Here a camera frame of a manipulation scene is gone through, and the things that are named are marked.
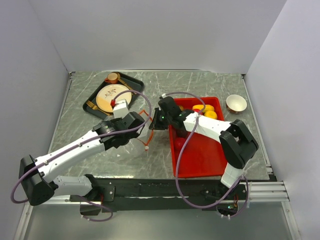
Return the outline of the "clear zip bag orange zipper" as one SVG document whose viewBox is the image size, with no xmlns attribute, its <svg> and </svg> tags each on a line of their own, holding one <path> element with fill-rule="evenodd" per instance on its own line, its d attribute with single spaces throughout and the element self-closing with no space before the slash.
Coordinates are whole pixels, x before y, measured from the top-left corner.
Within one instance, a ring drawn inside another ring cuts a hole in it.
<svg viewBox="0 0 320 240">
<path fill-rule="evenodd" d="M 115 118 L 123 118 L 125 117 L 130 111 L 127 108 L 116 110 L 113 115 Z M 149 144 L 153 138 L 154 132 L 153 130 L 149 129 L 149 125 L 152 121 L 152 118 L 150 117 L 148 119 L 147 124 L 139 129 L 139 137 L 132 139 L 130 142 L 133 144 L 134 148 L 140 153 L 146 153 L 148 155 L 149 151 Z"/>
</svg>

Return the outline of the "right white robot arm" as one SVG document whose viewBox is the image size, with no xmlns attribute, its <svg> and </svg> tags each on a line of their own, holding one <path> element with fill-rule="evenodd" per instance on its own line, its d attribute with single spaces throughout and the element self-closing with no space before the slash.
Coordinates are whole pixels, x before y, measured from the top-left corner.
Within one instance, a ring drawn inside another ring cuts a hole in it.
<svg viewBox="0 0 320 240">
<path fill-rule="evenodd" d="M 169 130 L 176 178 L 221 176 L 219 195 L 230 199 L 259 145 L 243 121 L 225 121 L 219 111 L 216 97 L 162 96 L 149 128 Z"/>
</svg>

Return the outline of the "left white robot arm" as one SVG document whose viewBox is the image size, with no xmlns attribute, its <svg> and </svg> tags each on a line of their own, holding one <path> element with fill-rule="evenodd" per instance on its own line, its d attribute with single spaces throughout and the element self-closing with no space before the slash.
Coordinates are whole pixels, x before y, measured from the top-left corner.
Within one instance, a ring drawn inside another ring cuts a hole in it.
<svg viewBox="0 0 320 240">
<path fill-rule="evenodd" d="M 124 117 L 101 121 L 79 139 L 47 155 L 23 157 L 18 177 L 29 204 L 38 206 L 61 195 L 95 200 L 100 189 L 92 175 L 68 177 L 62 173 L 88 157 L 126 145 L 140 135 L 139 129 L 145 123 L 138 113 L 129 112 Z"/>
</svg>

